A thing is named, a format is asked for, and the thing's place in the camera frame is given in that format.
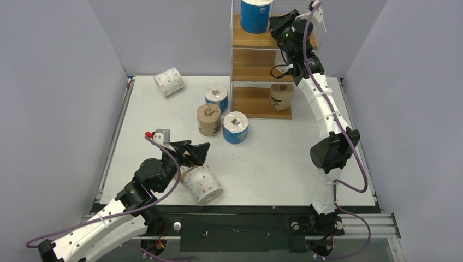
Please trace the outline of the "blue roll front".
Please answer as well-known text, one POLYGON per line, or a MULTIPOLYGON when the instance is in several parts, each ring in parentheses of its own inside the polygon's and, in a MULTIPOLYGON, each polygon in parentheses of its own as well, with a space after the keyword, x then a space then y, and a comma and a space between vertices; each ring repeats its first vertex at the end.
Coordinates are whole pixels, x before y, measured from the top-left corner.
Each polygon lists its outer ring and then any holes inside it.
POLYGON ((272 5, 273 0, 241 1, 241 28, 248 33, 265 33, 268 30, 269 18, 272 13, 272 5))

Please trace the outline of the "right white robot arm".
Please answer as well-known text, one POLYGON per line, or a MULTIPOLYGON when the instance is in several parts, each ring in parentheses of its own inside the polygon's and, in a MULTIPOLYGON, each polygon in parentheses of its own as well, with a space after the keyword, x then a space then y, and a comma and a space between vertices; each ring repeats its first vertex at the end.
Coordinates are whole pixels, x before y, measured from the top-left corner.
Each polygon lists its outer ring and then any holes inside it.
POLYGON ((290 75, 304 94, 315 116, 320 141, 310 149, 310 157, 318 169, 318 181, 311 206, 317 212, 308 218, 308 226, 322 233, 330 225, 327 214, 336 212, 334 187, 342 169, 353 154, 360 134, 343 119, 328 86, 327 76, 319 58, 313 52, 310 35, 323 24, 323 11, 317 2, 309 13, 293 10, 269 18, 269 30, 286 57, 286 74, 290 75))

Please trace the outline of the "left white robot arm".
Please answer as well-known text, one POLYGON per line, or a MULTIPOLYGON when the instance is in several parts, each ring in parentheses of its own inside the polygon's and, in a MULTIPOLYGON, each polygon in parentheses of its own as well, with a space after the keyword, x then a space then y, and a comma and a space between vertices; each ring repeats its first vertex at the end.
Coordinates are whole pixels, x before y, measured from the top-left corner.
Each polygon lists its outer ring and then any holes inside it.
POLYGON ((174 177, 180 177, 183 167, 203 165, 210 143, 150 142, 162 151, 161 159, 144 160, 123 190, 89 221, 60 231, 59 239, 42 237, 37 246, 42 261, 90 261, 133 236, 162 230, 163 216, 157 207, 160 199, 155 193, 163 193, 174 177))

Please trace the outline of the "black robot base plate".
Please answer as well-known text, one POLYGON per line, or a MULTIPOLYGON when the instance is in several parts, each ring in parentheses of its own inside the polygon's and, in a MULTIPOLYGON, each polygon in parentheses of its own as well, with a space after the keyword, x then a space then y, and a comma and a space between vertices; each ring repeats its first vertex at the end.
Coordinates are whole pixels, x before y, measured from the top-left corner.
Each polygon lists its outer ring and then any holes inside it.
POLYGON ((308 206, 159 205, 162 219, 141 235, 178 240, 182 252, 306 252, 306 242, 324 245, 345 231, 337 213, 319 217, 308 206))

